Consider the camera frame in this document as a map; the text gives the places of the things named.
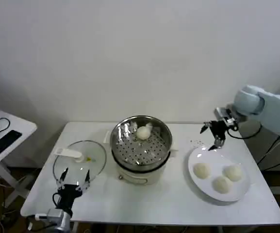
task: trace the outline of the white table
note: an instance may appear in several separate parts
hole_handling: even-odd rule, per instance
[[[70,122],[56,147],[66,148],[80,140],[103,143],[115,123]],[[228,137],[221,151],[248,170],[251,187],[238,202],[223,203],[205,196],[186,174],[187,155],[201,140],[212,145],[210,130],[199,134],[201,125],[168,124],[175,147],[161,179],[152,185],[137,186],[118,179],[108,144],[107,164],[82,197],[75,199],[72,221],[152,225],[251,226],[280,224],[280,208],[243,140]],[[23,216],[46,213],[54,208],[51,196],[57,185],[52,175],[55,155],[48,157],[22,209]]]
[[[8,207],[10,203],[16,199],[17,196],[20,195],[23,198],[27,197],[29,191],[25,189],[25,186],[32,181],[33,176],[27,176],[21,183],[19,183],[10,174],[10,171],[6,168],[6,166],[4,166],[1,163],[1,161],[16,147],[18,147],[22,142],[24,142],[24,140],[26,140],[31,134],[33,134],[37,129],[37,126],[32,122],[29,122],[27,120],[21,119],[14,115],[0,111],[0,118],[2,117],[5,117],[10,120],[10,126],[7,130],[0,133],[0,138],[2,138],[11,130],[15,130],[22,133],[22,136],[20,138],[18,138],[13,144],[11,144],[8,148],[6,148],[2,153],[0,153],[0,177],[6,180],[9,183],[9,185],[15,189],[14,192],[11,193],[5,201],[5,207]],[[7,125],[8,122],[6,120],[1,120],[0,130],[2,130]]]

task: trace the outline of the steamed bun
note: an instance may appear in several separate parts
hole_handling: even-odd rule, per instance
[[[199,163],[193,167],[194,174],[200,179],[206,179],[210,176],[211,170],[208,164]]]
[[[238,165],[231,165],[224,169],[224,175],[231,181],[236,182],[242,178],[242,170]]]
[[[212,185],[216,192],[226,194],[231,190],[232,183],[227,177],[219,176],[213,180]]]
[[[138,130],[136,131],[136,136],[140,139],[140,140],[146,140],[150,137],[150,128],[147,126],[142,126],[140,128],[138,128]]]

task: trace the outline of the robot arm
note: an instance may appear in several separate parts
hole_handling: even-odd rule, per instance
[[[280,136],[280,95],[256,86],[245,86],[235,96],[233,107],[239,114],[259,121]]]
[[[218,121],[205,122],[201,132],[210,128],[215,141],[210,148],[218,149],[224,145],[225,132],[229,129],[238,131],[238,124],[254,119],[268,130],[280,136],[280,95],[247,85],[235,96],[234,103],[227,108],[216,108]]]

